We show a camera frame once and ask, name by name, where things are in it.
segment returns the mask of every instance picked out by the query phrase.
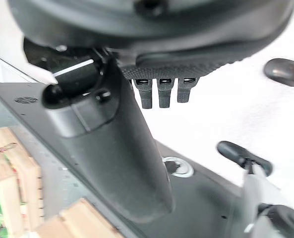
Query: black plastic cover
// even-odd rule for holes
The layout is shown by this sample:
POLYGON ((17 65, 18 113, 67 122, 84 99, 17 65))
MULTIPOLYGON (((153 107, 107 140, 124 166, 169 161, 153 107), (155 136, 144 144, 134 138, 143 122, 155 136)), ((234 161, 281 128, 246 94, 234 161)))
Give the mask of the black plastic cover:
POLYGON ((294 210, 284 205, 271 206, 266 214, 273 226, 286 238, 294 238, 294 210))

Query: metal panel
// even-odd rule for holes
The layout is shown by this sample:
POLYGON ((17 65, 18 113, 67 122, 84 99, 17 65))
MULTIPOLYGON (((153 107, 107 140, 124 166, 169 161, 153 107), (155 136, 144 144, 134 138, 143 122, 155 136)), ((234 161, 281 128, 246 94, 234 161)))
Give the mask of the metal panel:
POLYGON ((0 112, 0 117, 12 118, 13 131, 42 167, 46 218, 80 197, 87 197, 126 237, 229 237, 236 222, 233 210, 239 188, 161 144, 159 149, 163 156, 187 160, 195 170, 190 178, 171 176, 175 211, 142 225, 126 220, 107 207, 104 199, 71 166, 69 154, 60 144, 40 102, 15 100, 20 97, 39 99, 43 88, 44 85, 38 83, 0 84, 0 101, 9 109, 9 112, 0 112))

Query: wooden block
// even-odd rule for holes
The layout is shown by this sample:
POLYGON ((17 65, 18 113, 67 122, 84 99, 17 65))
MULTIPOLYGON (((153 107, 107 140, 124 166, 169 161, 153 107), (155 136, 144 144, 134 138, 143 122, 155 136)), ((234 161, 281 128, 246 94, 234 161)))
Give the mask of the wooden block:
POLYGON ((24 234, 17 176, 0 154, 0 205, 9 237, 18 238, 24 234))
POLYGON ((0 128, 0 147, 10 143, 16 143, 16 146, 4 154, 17 171, 21 198, 27 205, 27 227, 32 231, 44 221, 40 216, 41 168, 9 128, 0 128))
POLYGON ((76 238, 123 238, 85 199, 61 212, 63 223, 76 238))
POLYGON ((40 238, 75 238, 58 216, 43 223, 35 232, 40 238))

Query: black handle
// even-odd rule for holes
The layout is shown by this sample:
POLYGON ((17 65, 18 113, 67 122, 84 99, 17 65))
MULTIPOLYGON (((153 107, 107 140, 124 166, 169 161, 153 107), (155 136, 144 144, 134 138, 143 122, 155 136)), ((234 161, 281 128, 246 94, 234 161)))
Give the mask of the black handle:
POLYGON ((221 155, 235 162, 244 169, 246 168, 247 163, 251 161, 259 164, 264 169, 267 176, 272 172, 273 166, 269 161, 250 153, 239 145, 229 141, 221 141, 217 145, 217 150, 221 155))
POLYGON ((294 61, 272 59, 264 67, 266 76, 276 82, 294 87, 294 61))

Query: white background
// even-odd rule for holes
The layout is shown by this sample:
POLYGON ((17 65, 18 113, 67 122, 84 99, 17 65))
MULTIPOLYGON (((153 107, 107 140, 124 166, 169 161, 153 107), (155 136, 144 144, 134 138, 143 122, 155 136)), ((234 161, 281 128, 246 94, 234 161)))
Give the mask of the white background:
MULTIPOLYGON (((22 34, 5 0, 0 0, 0 57, 40 81, 51 75, 28 65, 22 34)), ((154 137, 181 154, 242 184, 243 170, 218 154, 220 140, 229 140, 270 160, 270 180, 294 207, 294 88, 267 79, 263 65, 272 58, 294 60, 294 16, 284 34, 261 52, 206 77, 192 89, 190 102, 176 102, 175 85, 170 109, 159 109, 154 82, 154 107, 143 114, 154 137)))

